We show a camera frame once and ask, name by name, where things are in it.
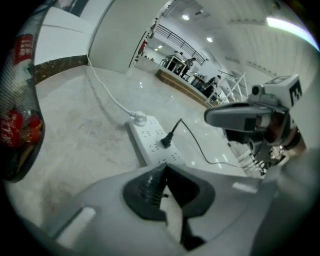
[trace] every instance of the ceiling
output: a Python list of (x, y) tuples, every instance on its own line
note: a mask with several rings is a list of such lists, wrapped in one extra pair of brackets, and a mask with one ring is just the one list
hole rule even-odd
[(299, 74), (302, 90), (320, 70), (319, 52), (303, 39), (269, 27), (267, 17), (305, 26), (281, 1), (272, 0), (176, 0), (169, 17), (199, 37), (206, 49), (227, 71), (247, 72), (248, 67), (269, 77)]

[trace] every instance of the metal railing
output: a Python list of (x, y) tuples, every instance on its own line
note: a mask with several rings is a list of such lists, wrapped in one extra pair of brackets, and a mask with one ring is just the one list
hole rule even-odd
[(185, 50), (185, 52), (191, 57), (195, 57), (195, 60), (202, 65), (205, 62), (205, 59), (197, 52), (194, 48), (191, 47), (185, 40), (183, 40), (180, 36), (173, 33), (171, 30), (167, 29), (162, 25), (158, 25), (155, 29), (155, 32), (174, 42), (177, 46)]

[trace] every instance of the marble floor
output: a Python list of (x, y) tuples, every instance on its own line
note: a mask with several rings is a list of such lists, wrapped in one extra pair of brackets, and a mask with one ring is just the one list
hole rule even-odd
[[(206, 109), (199, 103), (138, 68), (127, 74), (96, 68), (96, 73), (126, 108), (156, 117), (166, 131), (183, 118), (210, 161), (239, 165), (222, 130), (204, 122)], [(25, 178), (7, 188), (16, 210), (40, 225), (90, 184), (145, 164), (128, 132), (129, 116), (112, 102), (88, 66), (59, 73), (36, 89), (46, 124), (44, 142)], [(183, 125), (173, 142), (190, 167), (245, 175), (241, 168), (206, 163)]]

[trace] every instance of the electrical outlet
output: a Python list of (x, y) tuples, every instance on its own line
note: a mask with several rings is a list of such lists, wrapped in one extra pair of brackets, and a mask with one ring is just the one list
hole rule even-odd
[(173, 140), (168, 148), (165, 148), (160, 142), (167, 136), (167, 133), (154, 116), (147, 116), (145, 126), (135, 125), (133, 119), (129, 122), (129, 126), (147, 165), (164, 163), (185, 165), (185, 161)]

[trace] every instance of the mesh trash bin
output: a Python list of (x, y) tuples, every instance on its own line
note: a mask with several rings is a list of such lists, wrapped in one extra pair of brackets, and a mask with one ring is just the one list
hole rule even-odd
[(0, 75), (1, 178), (20, 181), (33, 165), (45, 135), (39, 106), (34, 58), (37, 37), (49, 9), (42, 5), (16, 35)]

